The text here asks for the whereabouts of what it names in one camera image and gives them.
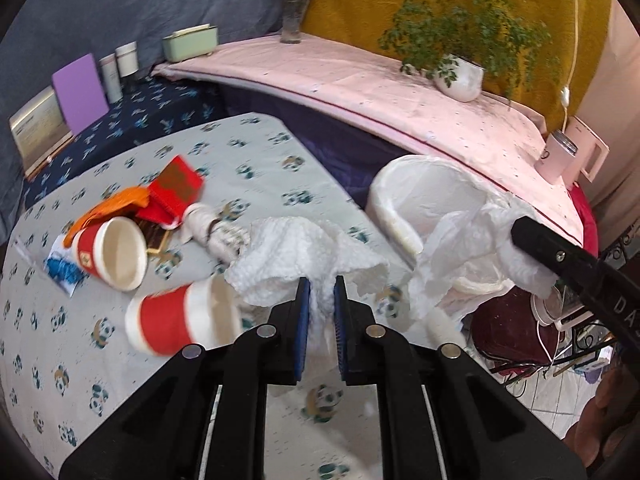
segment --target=white flower pot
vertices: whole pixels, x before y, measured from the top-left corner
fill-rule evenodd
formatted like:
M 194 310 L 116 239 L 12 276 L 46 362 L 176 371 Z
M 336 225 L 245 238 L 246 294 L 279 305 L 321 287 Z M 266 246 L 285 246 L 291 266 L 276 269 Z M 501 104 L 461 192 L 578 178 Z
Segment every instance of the white flower pot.
M 444 79 L 439 76 L 436 76 L 433 82 L 444 95 L 456 101 L 463 103 L 473 101 L 482 92 L 484 68 L 459 57 L 454 57 L 453 59 L 458 62 L 458 66 L 452 66 L 453 71 L 456 73 L 456 80 L 451 82 L 451 86 L 447 86 Z

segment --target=tiled floor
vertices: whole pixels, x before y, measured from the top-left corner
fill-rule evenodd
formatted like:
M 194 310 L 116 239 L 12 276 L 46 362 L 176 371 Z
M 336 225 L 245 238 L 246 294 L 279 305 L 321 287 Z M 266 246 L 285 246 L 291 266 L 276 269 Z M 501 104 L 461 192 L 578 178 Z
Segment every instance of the tiled floor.
M 584 377 L 567 370 L 553 377 L 552 368 L 530 377 L 524 382 L 508 386 L 507 389 L 532 411 L 559 438 L 580 417 L 584 405 L 596 393 L 597 384 L 589 384 Z

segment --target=navy blue bedsheet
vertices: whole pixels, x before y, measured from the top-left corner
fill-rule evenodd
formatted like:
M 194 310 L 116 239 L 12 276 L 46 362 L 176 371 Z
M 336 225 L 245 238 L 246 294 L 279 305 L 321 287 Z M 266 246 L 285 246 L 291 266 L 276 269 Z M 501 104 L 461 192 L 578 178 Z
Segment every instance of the navy blue bedsheet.
M 220 90 L 232 116 L 258 112 L 279 118 L 363 209 L 377 173 L 395 158 L 410 154 L 303 105 L 227 85 L 220 85 Z
M 54 189 L 131 148 L 190 126 L 228 117 L 217 85 L 147 78 L 65 146 L 24 187 L 30 208 Z

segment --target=purple notebook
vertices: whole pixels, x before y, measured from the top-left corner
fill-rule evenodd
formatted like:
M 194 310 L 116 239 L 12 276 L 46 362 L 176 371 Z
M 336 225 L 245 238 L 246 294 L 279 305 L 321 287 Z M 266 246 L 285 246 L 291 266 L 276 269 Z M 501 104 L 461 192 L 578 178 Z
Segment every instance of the purple notebook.
M 51 80 L 66 124 L 75 136 L 109 111 L 91 54 L 61 68 Z

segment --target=orange cloth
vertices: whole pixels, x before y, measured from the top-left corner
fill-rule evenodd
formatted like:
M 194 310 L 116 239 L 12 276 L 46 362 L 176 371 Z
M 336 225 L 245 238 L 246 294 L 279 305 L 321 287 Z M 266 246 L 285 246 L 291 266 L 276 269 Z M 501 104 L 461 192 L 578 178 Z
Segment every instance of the orange cloth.
M 82 218 L 72 225 L 63 242 L 68 249 L 82 229 L 98 222 L 106 222 L 116 216 L 124 216 L 149 205 L 149 191 L 146 187 L 127 187 L 107 200 L 103 200 L 96 207 L 85 213 Z

